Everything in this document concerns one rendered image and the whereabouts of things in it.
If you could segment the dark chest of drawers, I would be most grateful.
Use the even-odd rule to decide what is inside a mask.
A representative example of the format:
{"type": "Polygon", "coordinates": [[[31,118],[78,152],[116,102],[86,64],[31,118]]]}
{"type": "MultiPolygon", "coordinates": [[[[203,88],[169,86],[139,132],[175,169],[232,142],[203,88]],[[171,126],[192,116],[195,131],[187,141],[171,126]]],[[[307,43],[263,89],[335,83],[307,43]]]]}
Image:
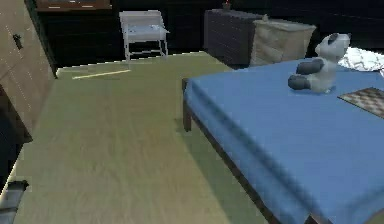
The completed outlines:
{"type": "Polygon", "coordinates": [[[255,20],[262,18],[236,10],[211,9],[204,13],[205,51],[228,66],[248,66],[255,20]]]}

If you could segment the white chair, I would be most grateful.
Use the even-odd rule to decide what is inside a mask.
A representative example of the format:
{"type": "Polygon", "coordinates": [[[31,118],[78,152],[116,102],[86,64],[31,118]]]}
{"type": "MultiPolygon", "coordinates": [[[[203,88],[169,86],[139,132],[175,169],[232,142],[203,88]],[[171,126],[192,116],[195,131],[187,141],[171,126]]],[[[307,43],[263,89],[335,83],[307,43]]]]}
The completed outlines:
{"type": "Polygon", "coordinates": [[[130,51],[133,43],[157,42],[158,50],[150,50],[150,53],[159,53],[163,57],[168,56],[167,35],[162,14],[159,10],[145,11],[121,11],[119,21],[122,29],[124,54],[127,61],[135,52],[130,51]]]}

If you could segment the white panda plush toy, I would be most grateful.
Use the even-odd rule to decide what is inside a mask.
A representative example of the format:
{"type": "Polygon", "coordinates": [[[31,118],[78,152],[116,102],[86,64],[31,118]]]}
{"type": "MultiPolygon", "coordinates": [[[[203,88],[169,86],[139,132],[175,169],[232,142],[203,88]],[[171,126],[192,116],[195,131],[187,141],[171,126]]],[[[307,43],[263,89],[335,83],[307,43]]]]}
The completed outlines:
{"type": "Polygon", "coordinates": [[[346,54],[351,42],[350,33],[332,33],[315,47],[317,54],[311,61],[300,62],[287,82],[293,90],[328,93],[333,87],[338,62],[346,54]]]}

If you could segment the beige laundry basket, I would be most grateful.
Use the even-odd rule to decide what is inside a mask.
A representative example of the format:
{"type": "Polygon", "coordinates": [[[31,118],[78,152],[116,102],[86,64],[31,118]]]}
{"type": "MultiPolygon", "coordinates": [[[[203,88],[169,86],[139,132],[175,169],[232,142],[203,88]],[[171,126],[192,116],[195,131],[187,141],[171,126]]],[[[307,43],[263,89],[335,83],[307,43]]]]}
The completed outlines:
{"type": "Polygon", "coordinates": [[[269,19],[254,20],[251,66],[303,59],[306,56],[315,25],[269,19]]]}

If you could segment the brown checkered board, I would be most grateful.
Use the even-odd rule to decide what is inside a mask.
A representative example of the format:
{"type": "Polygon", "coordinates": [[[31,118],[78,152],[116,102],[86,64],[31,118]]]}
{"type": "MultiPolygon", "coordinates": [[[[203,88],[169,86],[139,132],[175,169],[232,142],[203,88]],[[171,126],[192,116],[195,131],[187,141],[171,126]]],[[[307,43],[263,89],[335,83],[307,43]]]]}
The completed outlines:
{"type": "Polygon", "coordinates": [[[384,91],[369,87],[338,96],[339,99],[384,119],[384,91]]]}

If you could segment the blue bed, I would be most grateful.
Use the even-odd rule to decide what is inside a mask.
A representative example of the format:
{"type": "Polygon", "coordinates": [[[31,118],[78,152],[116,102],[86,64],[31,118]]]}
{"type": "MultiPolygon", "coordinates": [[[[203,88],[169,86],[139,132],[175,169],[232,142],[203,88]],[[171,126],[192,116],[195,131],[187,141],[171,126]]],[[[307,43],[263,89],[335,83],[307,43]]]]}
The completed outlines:
{"type": "Polygon", "coordinates": [[[294,61],[185,78],[183,109],[280,224],[366,224],[384,212],[384,119],[342,100],[378,72],[337,67],[330,92],[288,86],[294,61]]]}

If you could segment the white patterned pillow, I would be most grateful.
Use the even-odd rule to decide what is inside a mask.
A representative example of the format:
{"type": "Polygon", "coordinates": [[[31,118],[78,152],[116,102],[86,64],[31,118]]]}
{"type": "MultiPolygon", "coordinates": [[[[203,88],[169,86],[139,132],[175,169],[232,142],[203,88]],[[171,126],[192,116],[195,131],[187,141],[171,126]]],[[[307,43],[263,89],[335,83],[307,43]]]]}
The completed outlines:
{"type": "Polygon", "coordinates": [[[384,54],[357,47],[349,47],[338,64],[357,71],[384,72],[384,54]]]}

